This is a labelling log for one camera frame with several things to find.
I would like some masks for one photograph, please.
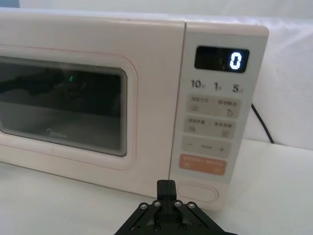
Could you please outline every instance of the number 0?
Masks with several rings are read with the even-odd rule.
[[[229,63],[229,66],[233,69],[233,70],[237,70],[240,68],[240,62],[241,62],[241,54],[239,52],[234,52],[231,54],[231,60]]]

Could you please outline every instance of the white table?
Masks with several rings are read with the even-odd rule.
[[[152,198],[0,164],[1,235],[112,235]],[[313,151],[243,141],[220,213],[240,235],[313,235]]]

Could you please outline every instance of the control panel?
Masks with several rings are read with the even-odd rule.
[[[187,23],[170,171],[181,200],[221,209],[267,38],[263,26]]]

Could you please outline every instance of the black cable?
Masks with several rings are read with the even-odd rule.
[[[258,111],[256,110],[256,108],[254,107],[253,104],[251,104],[251,108],[252,110],[254,111],[255,115],[257,116],[258,120],[260,121],[261,125],[263,126],[267,136],[268,136],[268,139],[271,143],[275,143],[272,136],[270,135],[269,131],[268,131],[268,128],[266,127],[265,123],[263,122],[261,116],[259,115]]]

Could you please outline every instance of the digital display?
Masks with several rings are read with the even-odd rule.
[[[248,58],[247,49],[200,46],[196,52],[195,68],[243,73],[246,71]]]

